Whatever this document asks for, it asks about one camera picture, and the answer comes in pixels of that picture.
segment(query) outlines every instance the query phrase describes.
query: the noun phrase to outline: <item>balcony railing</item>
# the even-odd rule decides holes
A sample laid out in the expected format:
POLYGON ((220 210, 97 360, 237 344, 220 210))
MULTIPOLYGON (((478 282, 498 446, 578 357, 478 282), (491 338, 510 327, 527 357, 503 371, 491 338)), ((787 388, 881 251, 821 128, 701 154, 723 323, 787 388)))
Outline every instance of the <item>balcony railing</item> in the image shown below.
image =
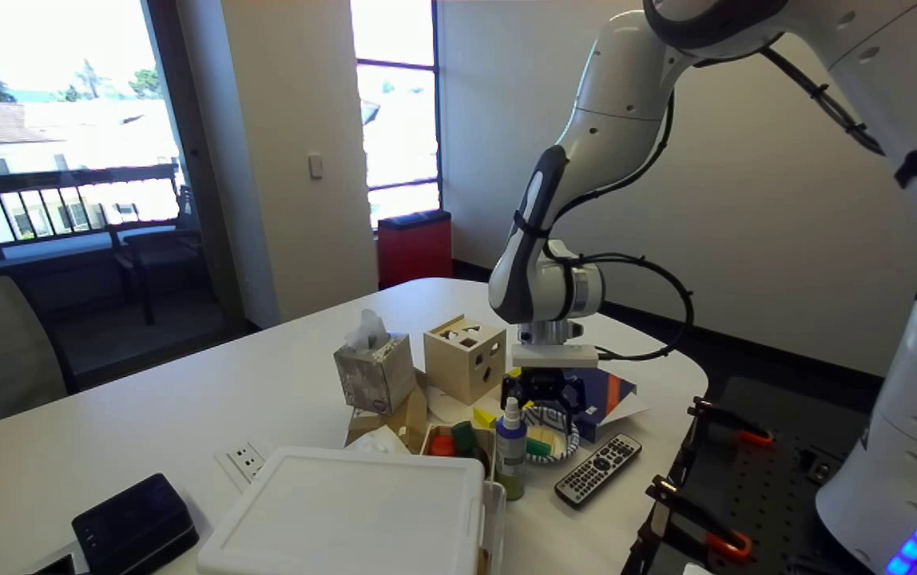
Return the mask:
POLYGON ((177 161, 0 176, 0 260, 8 247, 104 234, 180 214, 177 161))

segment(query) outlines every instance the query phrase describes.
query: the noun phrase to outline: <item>white wall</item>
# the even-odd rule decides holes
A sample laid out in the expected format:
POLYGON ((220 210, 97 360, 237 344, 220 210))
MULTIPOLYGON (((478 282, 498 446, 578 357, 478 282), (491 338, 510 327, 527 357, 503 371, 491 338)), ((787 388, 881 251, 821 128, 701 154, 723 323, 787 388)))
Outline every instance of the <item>white wall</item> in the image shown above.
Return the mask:
MULTIPOLYGON (((589 44, 627 6, 440 0, 456 259, 497 260, 537 154, 564 129, 589 44)), ((805 44, 782 50, 827 75, 805 44)), ((572 214, 561 236, 672 265, 705 327, 875 374, 917 287, 917 214, 890 170, 762 57, 690 69, 662 161, 632 190, 572 214)), ((659 282, 619 268, 609 277, 610 300, 679 315, 659 282)))
POLYGON ((375 289, 348 0, 180 0, 250 319, 375 289), (327 176, 306 176, 306 154, 327 176))

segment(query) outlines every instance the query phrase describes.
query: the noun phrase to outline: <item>phone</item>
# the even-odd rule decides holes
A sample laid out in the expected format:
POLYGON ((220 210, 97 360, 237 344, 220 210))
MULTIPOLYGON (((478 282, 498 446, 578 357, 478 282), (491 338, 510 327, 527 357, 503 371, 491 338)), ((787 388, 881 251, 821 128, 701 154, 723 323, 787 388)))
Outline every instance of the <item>phone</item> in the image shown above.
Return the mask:
POLYGON ((157 572, 199 541, 189 504, 164 472, 73 518, 92 575, 157 572))

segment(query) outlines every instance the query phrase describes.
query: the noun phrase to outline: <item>bottle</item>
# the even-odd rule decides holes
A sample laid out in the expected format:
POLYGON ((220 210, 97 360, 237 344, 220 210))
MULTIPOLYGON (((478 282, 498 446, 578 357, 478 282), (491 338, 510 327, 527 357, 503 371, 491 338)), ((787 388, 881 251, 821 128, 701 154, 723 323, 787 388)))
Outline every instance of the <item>bottle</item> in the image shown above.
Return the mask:
POLYGON ((497 478, 510 487, 510 501, 524 494, 522 462, 527 446, 527 424, 522 419, 519 396, 510 396, 503 419, 497 422, 497 478))

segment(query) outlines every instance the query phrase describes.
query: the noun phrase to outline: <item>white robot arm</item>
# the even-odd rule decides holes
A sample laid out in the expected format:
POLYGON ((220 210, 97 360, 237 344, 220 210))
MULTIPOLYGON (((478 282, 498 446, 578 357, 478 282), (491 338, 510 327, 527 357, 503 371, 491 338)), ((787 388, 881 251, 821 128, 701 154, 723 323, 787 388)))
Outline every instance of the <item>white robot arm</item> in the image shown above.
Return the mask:
MULTIPOLYGON (((917 200, 917 0, 644 0, 614 14, 578 84, 576 112, 524 190, 489 300, 531 344, 564 344, 603 300, 594 265, 549 238, 556 218, 645 166, 675 80, 696 64, 801 35, 827 64, 917 200)), ((873 572, 917 572, 917 307, 867 437, 818 492, 824 525, 873 572)))

